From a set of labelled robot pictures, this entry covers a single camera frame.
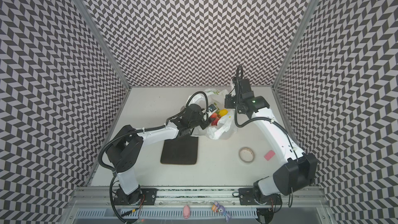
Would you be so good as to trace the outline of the white plastic bag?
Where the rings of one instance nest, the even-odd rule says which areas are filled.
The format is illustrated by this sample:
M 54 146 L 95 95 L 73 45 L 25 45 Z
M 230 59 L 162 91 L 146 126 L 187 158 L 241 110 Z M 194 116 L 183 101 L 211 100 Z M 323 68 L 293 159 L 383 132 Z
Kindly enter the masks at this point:
M 207 127 L 196 127 L 193 129 L 192 136 L 205 136 L 211 140 L 227 140 L 237 132 L 234 123 L 235 110 L 228 110 L 224 105 L 225 97 L 229 94 L 228 90 L 206 89 L 204 93 L 199 93 L 188 98 L 188 103 L 199 105 L 201 108 L 208 106 L 208 113 L 204 119 L 208 120 Z

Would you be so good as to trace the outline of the red fake strawberry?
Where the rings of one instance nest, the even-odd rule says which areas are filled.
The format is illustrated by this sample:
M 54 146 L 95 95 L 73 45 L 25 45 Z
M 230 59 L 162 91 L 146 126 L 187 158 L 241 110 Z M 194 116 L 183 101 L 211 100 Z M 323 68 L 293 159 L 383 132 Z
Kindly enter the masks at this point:
M 218 125 L 218 121 L 220 120 L 220 117 L 218 116 L 217 113 L 213 113 L 210 116 L 210 120 L 211 120 L 211 126 L 217 126 Z

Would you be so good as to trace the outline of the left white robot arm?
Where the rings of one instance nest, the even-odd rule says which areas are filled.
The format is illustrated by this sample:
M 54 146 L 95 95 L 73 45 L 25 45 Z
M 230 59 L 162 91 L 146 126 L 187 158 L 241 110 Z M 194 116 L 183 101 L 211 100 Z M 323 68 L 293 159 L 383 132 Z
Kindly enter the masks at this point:
M 164 125 L 141 129 L 124 126 L 119 134 L 101 149 L 98 163 L 112 172 L 113 179 L 119 180 L 124 195 L 132 199 L 132 203 L 136 203 L 141 189 L 134 166 L 141 149 L 160 141 L 190 136 L 196 127 L 205 127 L 210 117 L 208 107 L 207 94 L 198 91 L 188 99 L 184 109 L 168 118 Z

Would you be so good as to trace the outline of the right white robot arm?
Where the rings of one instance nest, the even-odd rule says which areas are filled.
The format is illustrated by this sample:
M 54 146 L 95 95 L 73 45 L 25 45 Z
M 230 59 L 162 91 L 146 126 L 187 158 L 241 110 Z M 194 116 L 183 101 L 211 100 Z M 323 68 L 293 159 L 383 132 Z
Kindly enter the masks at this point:
M 238 128 L 254 123 L 269 141 L 276 171 L 254 182 L 253 198 L 260 204 L 276 204 L 280 195 L 289 196 L 292 205 L 293 193 L 315 180 L 318 159 L 306 153 L 289 136 L 288 131 L 275 119 L 270 105 L 262 96 L 255 96 L 250 81 L 244 78 L 244 69 L 239 65 L 232 78 L 233 90 L 225 97 L 224 105 L 234 110 L 234 122 Z

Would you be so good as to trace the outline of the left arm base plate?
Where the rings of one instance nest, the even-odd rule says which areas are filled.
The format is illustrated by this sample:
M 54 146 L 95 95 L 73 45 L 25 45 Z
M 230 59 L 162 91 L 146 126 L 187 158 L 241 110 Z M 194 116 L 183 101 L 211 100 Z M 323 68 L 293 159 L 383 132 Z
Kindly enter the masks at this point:
M 158 190 L 156 188 L 138 188 L 126 195 L 120 188 L 113 192 L 114 205 L 154 205 Z

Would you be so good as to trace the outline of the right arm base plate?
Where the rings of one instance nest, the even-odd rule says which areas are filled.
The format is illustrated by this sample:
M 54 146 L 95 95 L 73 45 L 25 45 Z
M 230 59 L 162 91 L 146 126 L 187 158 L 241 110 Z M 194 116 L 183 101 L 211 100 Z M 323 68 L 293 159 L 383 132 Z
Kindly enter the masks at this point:
M 238 198 L 241 205 L 281 205 L 279 194 L 265 196 L 258 188 L 239 188 Z

